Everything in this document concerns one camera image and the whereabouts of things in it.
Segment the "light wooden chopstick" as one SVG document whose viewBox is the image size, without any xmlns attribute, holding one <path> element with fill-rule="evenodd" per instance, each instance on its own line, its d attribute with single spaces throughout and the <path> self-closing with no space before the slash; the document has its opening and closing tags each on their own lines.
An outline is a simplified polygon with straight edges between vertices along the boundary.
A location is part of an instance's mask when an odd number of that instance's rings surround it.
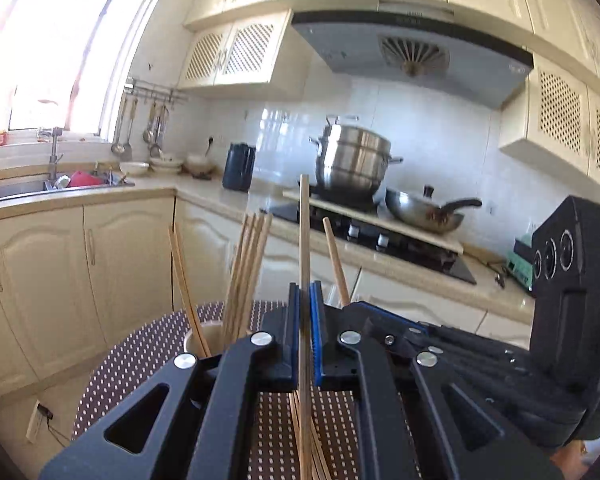
<svg viewBox="0 0 600 480">
<path fill-rule="evenodd" d="M 302 411 L 311 414 L 311 319 L 310 319 L 310 204 L 309 176 L 300 176 L 299 200 L 299 388 Z"/>
</svg>

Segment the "cream lower kitchen cabinets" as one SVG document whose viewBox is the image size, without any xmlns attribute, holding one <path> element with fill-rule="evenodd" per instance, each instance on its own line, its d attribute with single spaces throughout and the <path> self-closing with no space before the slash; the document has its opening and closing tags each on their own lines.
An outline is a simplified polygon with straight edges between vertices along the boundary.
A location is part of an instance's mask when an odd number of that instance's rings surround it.
<svg viewBox="0 0 600 480">
<path fill-rule="evenodd" d="M 169 230 L 181 234 L 190 298 L 221 301 L 239 224 L 174 197 L 0 220 L 0 398 L 79 366 L 178 307 Z M 353 299 L 526 346 L 533 302 L 469 261 L 474 284 L 339 248 Z"/>
</svg>

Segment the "cream kitchen cabinets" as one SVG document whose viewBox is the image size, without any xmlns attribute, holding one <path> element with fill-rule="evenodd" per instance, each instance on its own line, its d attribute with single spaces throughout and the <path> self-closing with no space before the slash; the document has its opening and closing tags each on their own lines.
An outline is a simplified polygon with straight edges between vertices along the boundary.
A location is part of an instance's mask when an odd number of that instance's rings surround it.
<svg viewBox="0 0 600 480">
<path fill-rule="evenodd" d="M 194 0 L 183 90 L 296 96 L 310 54 L 502 114 L 500 147 L 600 188 L 600 0 Z"/>
<path fill-rule="evenodd" d="M 174 197 L 0 220 L 0 398 L 79 366 L 178 307 L 169 230 L 181 234 L 190 298 L 221 301 L 239 224 Z M 353 299 L 526 346 L 533 302 L 469 261 L 474 284 L 339 248 Z"/>
</svg>

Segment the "steel kitchen faucet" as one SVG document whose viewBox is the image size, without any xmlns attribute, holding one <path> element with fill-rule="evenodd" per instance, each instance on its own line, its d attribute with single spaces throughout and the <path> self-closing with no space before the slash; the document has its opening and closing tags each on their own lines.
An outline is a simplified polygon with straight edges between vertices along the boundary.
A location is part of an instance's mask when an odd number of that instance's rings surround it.
<svg viewBox="0 0 600 480">
<path fill-rule="evenodd" d="M 60 137 L 64 134 L 64 129 L 61 127 L 53 127 L 50 129 L 38 128 L 36 137 L 38 140 L 48 139 L 52 144 L 50 148 L 50 158 L 48 159 L 48 182 L 54 184 L 57 180 L 58 162 L 62 159 L 62 154 L 58 152 L 58 144 Z"/>
</svg>

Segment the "cream upper kitchen cabinets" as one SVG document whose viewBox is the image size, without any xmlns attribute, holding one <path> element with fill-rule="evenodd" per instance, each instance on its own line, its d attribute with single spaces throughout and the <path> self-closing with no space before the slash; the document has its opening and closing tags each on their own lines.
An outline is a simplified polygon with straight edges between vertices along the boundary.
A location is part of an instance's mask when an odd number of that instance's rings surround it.
<svg viewBox="0 0 600 480">
<path fill-rule="evenodd" d="M 502 114 L 500 147 L 600 188 L 600 0 L 194 0 L 183 90 L 296 96 L 310 54 Z"/>
</svg>

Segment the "kitchen window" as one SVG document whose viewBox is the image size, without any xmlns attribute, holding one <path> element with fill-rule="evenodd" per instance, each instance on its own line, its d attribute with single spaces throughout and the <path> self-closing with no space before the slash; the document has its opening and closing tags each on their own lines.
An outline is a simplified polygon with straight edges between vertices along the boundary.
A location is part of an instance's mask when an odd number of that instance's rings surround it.
<svg viewBox="0 0 600 480">
<path fill-rule="evenodd" d="M 150 0 L 0 0 L 0 133 L 102 136 L 117 66 Z"/>
</svg>

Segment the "chopstick in cup right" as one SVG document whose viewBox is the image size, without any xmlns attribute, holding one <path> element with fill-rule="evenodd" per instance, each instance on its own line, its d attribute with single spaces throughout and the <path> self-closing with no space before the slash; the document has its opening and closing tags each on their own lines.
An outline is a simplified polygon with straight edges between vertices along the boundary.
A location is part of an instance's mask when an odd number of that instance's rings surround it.
<svg viewBox="0 0 600 480">
<path fill-rule="evenodd" d="M 344 307 L 347 304 L 350 304 L 349 289 L 346 277 L 344 276 L 336 238 L 334 232 L 332 232 L 332 224 L 330 223 L 328 217 L 323 218 L 323 228 L 328 246 L 330 262 L 332 263 L 332 272 L 334 272 L 334 278 L 338 288 L 340 304 Z"/>
</svg>

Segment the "chopstick in cup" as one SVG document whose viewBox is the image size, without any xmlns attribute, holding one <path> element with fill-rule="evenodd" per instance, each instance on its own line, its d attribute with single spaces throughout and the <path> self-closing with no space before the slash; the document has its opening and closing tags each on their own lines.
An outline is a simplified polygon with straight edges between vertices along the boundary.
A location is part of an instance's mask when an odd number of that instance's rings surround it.
<svg viewBox="0 0 600 480">
<path fill-rule="evenodd" d="M 208 347 L 202 339 L 201 335 L 201 322 L 197 314 L 197 310 L 194 304 L 192 303 L 192 300 L 190 299 L 190 290 L 186 275 L 186 265 L 181 248 L 180 230 L 178 229 L 178 224 L 176 222 L 173 222 L 173 226 L 171 228 L 169 236 L 174 270 L 176 274 L 176 279 L 178 280 L 178 287 L 180 288 L 181 297 L 184 304 L 185 313 L 189 322 L 189 326 L 191 330 L 195 331 L 195 334 L 198 336 L 199 341 L 204 346 L 204 353 L 208 354 Z"/>
<path fill-rule="evenodd" d="M 332 232 L 332 224 L 330 223 L 328 217 L 323 218 L 323 228 L 328 246 L 330 262 L 332 263 L 332 272 L 334 272 L 334 278 L 338 288 L 340 304 L 344 307 L 347 304 L 350 304 L 349 289 L 346 277 L 344 276 L 336 238 L 334 232 Z"/>
</svg>

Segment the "black gas stove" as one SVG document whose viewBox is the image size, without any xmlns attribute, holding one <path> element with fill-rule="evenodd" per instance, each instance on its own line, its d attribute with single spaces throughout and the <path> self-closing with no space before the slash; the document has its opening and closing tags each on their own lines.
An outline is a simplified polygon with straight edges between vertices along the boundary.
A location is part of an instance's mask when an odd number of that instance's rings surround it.
<svg viewBox="0 0 600 480">
<path fill-rule="evenodd" d="M 360 211 L 375 212 L 380 207 L 379 204 L 369 203 L 366 209 Z M 381 252 L 392 258 L 422 266 L 467 284 L 475 285 L 477 283 L 467 264 L 464 263 L 462 255 L 401 234 L 393 234 L 373 226 L 358 224 L 347 218 L 329 216 L 310 206 L 310 227 L 312 229 L 323 232 L 324 217 L 329 218 L 332 232 L 337 240 L 345 240 L 374 252 Z"/>
</svg>

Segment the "pile of wooden chopsticks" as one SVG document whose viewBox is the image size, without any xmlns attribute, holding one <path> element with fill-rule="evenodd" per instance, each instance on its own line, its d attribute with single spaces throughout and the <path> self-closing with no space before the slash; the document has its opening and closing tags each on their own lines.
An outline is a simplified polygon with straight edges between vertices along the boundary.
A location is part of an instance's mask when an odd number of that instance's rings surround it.
<svg viewBox="0 0 600 480">
<path fill-rule="evenodd" d="M 302 411 L 298 392 L 289 395 L 292 428 L 296 438 L 300 478 L 328 480 L 332 478 L 311 414 Z"/>
</svg>

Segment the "wooden board under pots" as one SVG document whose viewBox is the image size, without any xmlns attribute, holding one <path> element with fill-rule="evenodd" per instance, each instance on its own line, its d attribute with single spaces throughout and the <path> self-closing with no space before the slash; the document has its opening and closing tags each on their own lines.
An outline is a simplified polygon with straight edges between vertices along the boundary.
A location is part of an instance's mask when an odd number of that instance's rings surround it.
<svg viewBox="0 0 600 480">
<path fill-rule="evenodd" d="M 401 234 L 414 238 L 414 240 L 420 240 L 421 242 L 446 249 L 449 252 L 454 252 L 457 255 L 464 254 L 463 245 L 453 235 L 431 233 L 410 226 L 393 218 L 385 206 L 381 206 L 375 212 L 363 212 L 329 202 L 328 200 L 322 200 L 316 196 L 309 198 L 309 204 L 311 207 L 319 209 L 329 216 L 347 218 L 349 221 L 358 222 L 358 224 L 373 226 L 389 233 Z"/>
</svg>

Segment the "green box on counter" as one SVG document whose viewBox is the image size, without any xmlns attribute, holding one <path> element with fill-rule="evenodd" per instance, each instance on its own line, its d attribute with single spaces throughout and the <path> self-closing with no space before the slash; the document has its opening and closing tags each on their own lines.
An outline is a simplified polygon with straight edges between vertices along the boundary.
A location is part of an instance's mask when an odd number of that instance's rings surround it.
<svg viewBox="0 0 600 480">
<path fill-rule="evenodd" d="M 506 270 L 529 294 L 533 284 L 533 250 L 529 233 L 515 238 L 514 247 L 507 253 Z"/>
</svg>

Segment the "bundle of chopsticks in cup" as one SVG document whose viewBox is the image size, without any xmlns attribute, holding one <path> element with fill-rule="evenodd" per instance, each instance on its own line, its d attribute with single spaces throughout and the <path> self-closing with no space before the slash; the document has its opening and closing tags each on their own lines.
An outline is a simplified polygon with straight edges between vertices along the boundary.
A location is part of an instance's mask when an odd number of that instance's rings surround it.
<svg viewBox="0 0 600 480">
<path fill-rule="evenodd" d="M 230 269 L 230 282 L 224 301 L 223 344 L 228 348 L 249 332 L 254 290 L 260 275 L 268 232 L 270 214 L 246 214 L 238 240 L 235 258 Z"/>
</svg>

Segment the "stainless steel steamer pot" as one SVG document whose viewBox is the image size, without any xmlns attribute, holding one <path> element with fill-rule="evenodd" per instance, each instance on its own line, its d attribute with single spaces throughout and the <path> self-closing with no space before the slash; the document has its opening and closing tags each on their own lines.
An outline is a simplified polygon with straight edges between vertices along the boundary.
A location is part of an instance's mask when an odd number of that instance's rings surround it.
<svg viewBox="0 0 600 480">
<path fill-rule="evenodd" d="M 310 141 L 317 146 L 317 187 L 355 200 L 371 200 L 390 165 L 404 161 L 391 154 L 391 142 L 358 124 L 358 116 L 328 114 L 323 133 Z"/>
</svg>

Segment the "dark blue electric kettle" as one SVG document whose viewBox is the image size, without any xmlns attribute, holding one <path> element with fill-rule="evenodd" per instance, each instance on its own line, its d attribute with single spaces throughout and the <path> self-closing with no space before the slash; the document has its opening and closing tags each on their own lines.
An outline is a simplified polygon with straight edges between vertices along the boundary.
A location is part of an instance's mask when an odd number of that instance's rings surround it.
<svg viewBox="0 0 600 480">
<path fill-rule="evenodd" d="M 222 187 L 236 192 L 250 189 L 257 150 L 245 143 L 232 143 L 227 152 Z"/>
</svg>

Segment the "chopstick in cup left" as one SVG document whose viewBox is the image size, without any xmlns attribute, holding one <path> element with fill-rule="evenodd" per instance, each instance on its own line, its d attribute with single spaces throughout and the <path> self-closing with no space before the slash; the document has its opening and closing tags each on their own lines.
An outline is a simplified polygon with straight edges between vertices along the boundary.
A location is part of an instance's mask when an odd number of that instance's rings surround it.
<svg viewBox="0 0 600 480">
<path fill-rule="evenodd" d="M 181 297 L 184 304 L 185 313 L 189 322 L 189 326 L 191 330 L 195 331 L 195 334 L 198 336 L 199 341 L 204 346 L 204 353 L 208 354 L 208 347 L 202 339 L 201 335 L 201 322 L 197 314 L 197 310 L 194 304 L 192 303 L 192 300 L 190 299 L 190 290 L 186 275 L 186 265 L 181 248 L 180 230 L 178 229 L 178 224 L 176 222 L 173 222 L 173 226 L 171 228 L 169 236 L 174 270 L 176 274 L 176 279 L 178 280 L 178 287 L 180 288 Z"/>
</svg>

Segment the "white bowl on counter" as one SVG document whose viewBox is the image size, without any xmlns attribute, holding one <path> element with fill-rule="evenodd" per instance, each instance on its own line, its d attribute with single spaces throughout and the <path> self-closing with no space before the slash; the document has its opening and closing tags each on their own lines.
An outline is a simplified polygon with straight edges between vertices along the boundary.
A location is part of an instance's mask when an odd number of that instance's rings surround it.
<svg viewBox="0 0 600 480">
<path fill-rule="evenodd" d="M 119 168 L 122 174 L 129 177 L 140 177 L 148 174 L 150 166 L 148 162 L 119 162 Z"/>
</svg>

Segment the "grey range hood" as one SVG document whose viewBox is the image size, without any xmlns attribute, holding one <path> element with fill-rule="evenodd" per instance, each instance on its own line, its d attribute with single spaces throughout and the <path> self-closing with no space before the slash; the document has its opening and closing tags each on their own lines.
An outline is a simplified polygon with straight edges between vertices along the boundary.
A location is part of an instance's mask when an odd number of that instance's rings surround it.
<svg viewBox="0 0 600 480">
<path fill-rule="evenodd" d="M 423 16 L 306 11 L 291 25 L 334 73 L 417 84 L 494 110 L 534 70 L 533 55 L 521 47 Z"/>
</svg>

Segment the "steel sink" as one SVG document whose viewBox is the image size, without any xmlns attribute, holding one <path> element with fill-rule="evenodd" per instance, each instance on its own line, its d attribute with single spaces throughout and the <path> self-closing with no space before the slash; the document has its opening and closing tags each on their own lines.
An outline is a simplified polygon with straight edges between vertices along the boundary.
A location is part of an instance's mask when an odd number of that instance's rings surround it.
<svg viewBox="0 0 600 480">
<path fill-rule="evenodd" d="M 124 188 L 134 186 L 126 174 L 118 176 L 112 171 L 85 172 L 75 171 L 73 174 L 58 174 L 55 180 L 46 176 L 40 178 L 26 177 L 15 182 L 0 183 L 0 202 L 29 196 L 48 195 L 62 192 L 100 190 L 101 188 Z"/>
</svg>

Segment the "utensil hanging rail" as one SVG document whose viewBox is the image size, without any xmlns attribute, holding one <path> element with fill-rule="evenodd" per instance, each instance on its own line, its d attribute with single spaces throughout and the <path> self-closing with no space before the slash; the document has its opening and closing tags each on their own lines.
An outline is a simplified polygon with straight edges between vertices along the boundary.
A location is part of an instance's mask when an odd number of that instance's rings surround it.
<svg viewBox="0 0 600 480">
<path fill-rule="evenodd" d="M 169 105 L 188 101 L 187 94 L 184 91 L 133 77 L 126 78 L 123 91 L 130 96 L 138 96 L 145 100 L 162 101 Z"/>
</svg>

